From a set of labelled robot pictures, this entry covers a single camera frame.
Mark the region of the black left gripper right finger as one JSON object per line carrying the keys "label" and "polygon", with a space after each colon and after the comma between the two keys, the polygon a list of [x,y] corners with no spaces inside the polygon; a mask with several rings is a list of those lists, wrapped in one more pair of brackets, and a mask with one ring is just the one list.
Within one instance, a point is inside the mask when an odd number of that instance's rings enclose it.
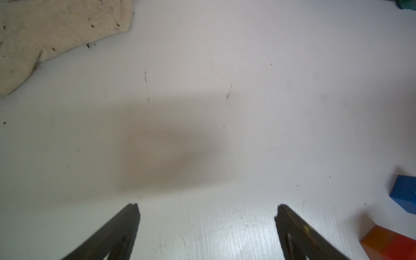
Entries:
{"label": "black left gripper right finger", "polygon": [[289,206],[278,206],[275,223],[286,260],[348,260]]}

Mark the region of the orange square lego brick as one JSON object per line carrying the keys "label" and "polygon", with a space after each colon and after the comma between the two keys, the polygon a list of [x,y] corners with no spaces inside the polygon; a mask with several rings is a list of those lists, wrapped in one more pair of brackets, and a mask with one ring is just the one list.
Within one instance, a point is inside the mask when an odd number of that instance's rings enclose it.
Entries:
{"label": "orange square lego brick", "polygon": [[398,236],[398,233],[375,225],[360,244],[370,260],[383,260],[382,252]]}

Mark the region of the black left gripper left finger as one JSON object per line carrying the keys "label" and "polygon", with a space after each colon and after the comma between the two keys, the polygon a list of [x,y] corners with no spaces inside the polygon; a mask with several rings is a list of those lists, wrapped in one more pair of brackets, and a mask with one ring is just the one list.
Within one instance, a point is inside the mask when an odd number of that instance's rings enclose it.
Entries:
{"label": "black left gripper left finger", "polygon": [[127,204],[64,260],[129,260],[139,223],[138,205]]}

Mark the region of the red small lego brick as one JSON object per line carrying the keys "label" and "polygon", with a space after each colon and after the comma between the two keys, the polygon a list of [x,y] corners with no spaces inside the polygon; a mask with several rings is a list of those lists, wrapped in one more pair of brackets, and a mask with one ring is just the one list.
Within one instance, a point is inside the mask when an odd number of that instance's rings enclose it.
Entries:
{"label": "red small lego brick", "polygon": [[384,260],[416,260],[416,241],[397,235],[383,250]]}

